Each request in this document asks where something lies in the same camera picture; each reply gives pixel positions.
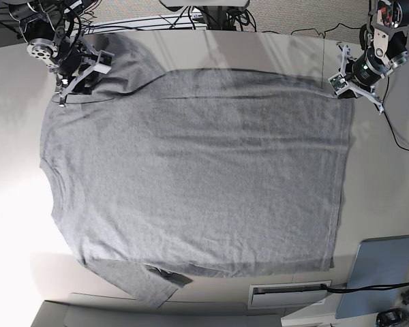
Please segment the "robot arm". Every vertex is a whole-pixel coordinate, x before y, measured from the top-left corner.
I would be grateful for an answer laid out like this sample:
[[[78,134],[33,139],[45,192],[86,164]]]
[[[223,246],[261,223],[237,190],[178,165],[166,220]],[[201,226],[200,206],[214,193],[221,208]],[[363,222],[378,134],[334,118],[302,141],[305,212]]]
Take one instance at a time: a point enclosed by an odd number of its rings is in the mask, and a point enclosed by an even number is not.
[[[375,86],[407,62],[408,26],[409,1],[370,3],[367,23],[359,29],[363,54],[354,59],[350,56],[350,48],[342,46],[341,66],[328,80],[335,98],[364,97],[378,112],[384,112],[384,101],[376,95]],[[115,58],[104,49],[96,50],[82,33],[77,33],[76,37],[56,73],[56,92],[62,106],[70,94],[91,94],[100,76],[111,71]]]
[[[338,97],[366,97],[379,112],[384,111],[383,100],[374,92],[374,82],[367,78],[374,71],[378,50],[374,49],[376,19],[383,1],[370,1],[367,24],[361,27],[364,53],[350,58],[348,46],[342,47],[342,66],[329,80]],[[90,14],[99,1],[8,1],[10,16],[18,22],[19,33],[27,43],[27,52],[43,61],[55,74],[60,104],[69,94],[89,94],[91,78],[111,70],[114,55],[96,50],[84,34],[92,25],[82,17]]]

